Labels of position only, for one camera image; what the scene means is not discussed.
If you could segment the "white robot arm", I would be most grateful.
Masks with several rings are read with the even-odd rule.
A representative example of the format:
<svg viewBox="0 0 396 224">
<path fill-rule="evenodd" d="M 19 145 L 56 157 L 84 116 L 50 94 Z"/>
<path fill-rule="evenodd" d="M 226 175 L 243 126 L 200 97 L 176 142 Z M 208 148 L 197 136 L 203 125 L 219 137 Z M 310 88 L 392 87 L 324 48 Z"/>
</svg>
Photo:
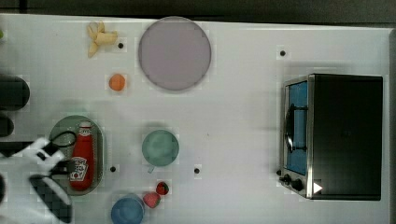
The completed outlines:
<svg viewBox="0 0 396 224">
<path fill-rule="evenodd" d="M 72 223 L 72 200 L 51 177 L 63 160 L 47 138 L 1 144 L 1 224 Z"/>
</svg>

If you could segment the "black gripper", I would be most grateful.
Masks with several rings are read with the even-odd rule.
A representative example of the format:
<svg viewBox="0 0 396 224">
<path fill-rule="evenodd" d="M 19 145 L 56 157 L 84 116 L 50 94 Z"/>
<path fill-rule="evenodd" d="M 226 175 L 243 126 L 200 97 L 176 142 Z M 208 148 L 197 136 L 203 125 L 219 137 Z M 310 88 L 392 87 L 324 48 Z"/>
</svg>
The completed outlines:
<svg viewBox="0 0 396 224">
<path fill-rule="evenodd" d="M 50 175 L 69 175 L 74 171 L 72 161 L 59 161 L 50 171 Z"/>
</svg>

